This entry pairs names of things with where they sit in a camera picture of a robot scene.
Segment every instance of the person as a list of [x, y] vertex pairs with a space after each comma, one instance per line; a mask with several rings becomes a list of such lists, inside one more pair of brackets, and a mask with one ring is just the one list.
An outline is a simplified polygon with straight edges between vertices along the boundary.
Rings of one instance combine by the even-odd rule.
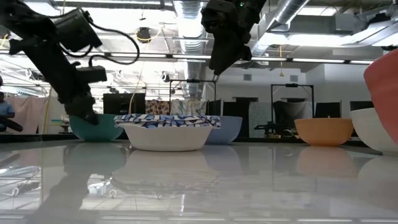
[[[0, 92], [0, 117], [2, 118], [13, 118], [15, 117], [15, 111], [12, 106], [4, 100], [4, 93]], [[7, 127], [0, 124], [0, 132], [5, 132]]]

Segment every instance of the light blue bowl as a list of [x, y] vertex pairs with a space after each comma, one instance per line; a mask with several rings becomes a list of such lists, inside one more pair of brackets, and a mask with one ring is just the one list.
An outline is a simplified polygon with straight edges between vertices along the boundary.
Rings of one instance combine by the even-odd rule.
[[220, 116], [221, 128], [213, 129], [206, 144], [229, 144], [236, 139], [241, 131], [243, 118], [234, 116]]
[[99, 124], [92, 125], [77, 116], [70, 116], [70, 128], [80, 139], [88, 142], [107, 142], [118, 138], [123, 128], [116, 128], [113, 114], [99, 114]]

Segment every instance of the pink curtain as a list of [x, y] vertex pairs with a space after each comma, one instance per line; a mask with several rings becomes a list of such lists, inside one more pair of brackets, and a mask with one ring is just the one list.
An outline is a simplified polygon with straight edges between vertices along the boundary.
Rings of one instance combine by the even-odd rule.
[[24, 127], [22, 132], [7, 128], [7, 131], [14, 134], [36, 134], [39, 127], [40, 116], [45, 109], [46, 98], [36, 97], [9, 97], [5, 99], [15, 111], [13, 121]]

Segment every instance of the robotic arm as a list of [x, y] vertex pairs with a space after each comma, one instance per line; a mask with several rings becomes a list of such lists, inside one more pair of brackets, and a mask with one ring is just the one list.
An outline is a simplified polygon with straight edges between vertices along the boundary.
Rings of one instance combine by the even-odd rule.
[[[239, 59], [251, 59], [250, 48], [245, 44], [250, 41], [253, 25], [260, 21], [259, 13], [265, 3], [266, 0], [210, 0], [203, 8], [201, 23], [215, 37], [210, 60], [210, 69], [215, 75]], [[105, 68], [93, 66], [92, 59], [101, 57], [130, 65], [139, 58], [139, 47], [129, 35], [98, 27], [90, 14], [81, 9], [50, 17], [31, 10], [22, 0], [0, 0], [0, 26], [22, 38], [10, 40], [9, 53], [15, 55], [23, 51], [58, 93], [58, 100], [65, 105], [66, 112], [91, 124], [98, 124], [98, 117], [93, 111], [95, 99], [88, 84], [106, 81]], [[102, 45], [91, 26], [126, 36], [136, 46], [137, 57], [132, 62], [122, 63], [104, 55], [93, 55], [89, 67], [78, 68], [79, 63], [70, 63], [64, 54], [85, 57], [93, 47]], [[83, 55], [72, 55], [68, 51], [77, 52], [85, 47], [89, 49]]]
[[209, 68], [220, 75], [239, 59], [251, 60], [250, 30], [260, 21], [267, 0], [210, 0], [201, 11], [201, 23], [214, 35]]
[[[29, 57], [58, 93], [58, 100], [65, 105], [69, 115], [98, 124], [98, 117], [93, 111], [95, 99], [88, 84], [106, 81], [106, 70], [102, 66], [92, 66], [92, 58], [97, 56], [116, 61], [103, 55], [95, 55], [90, 58], [89, 67], [77, 68], [80, 64], [70, 63], [63, 54], [85, 57], [93, 47], [102, 45], [90, 24], [104, 29], [93, 24], [90, 14], [81, 9], [62, 16], [49, 17], [31, 10], [21, 0], [0, 1], [0, 25], [22, 38], [10, 40], [9, 53], [15, 55], [23, 51]], [[104, 30], [125, 35], [117, 30]], [[77, 52], [85, 47], [89, 49], [84, 55], [72, 55], [67, 51]], [[137, 59], [138, 57], [126, 64], [132, 64]]]

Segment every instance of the white bowl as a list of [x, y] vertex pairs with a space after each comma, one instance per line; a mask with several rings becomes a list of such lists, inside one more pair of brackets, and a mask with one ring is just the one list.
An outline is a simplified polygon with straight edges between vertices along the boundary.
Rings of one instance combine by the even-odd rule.
[[133, 147], [146, 151], [193, 151], [205, 145], [211, 126], [143, 128], [132, 123], [118, 126], [126, 130]]
[[398, 155], [398, 146], [383, 128], [374, 108], [351, 111], [351, 118], [362, 142], [384, 154]]

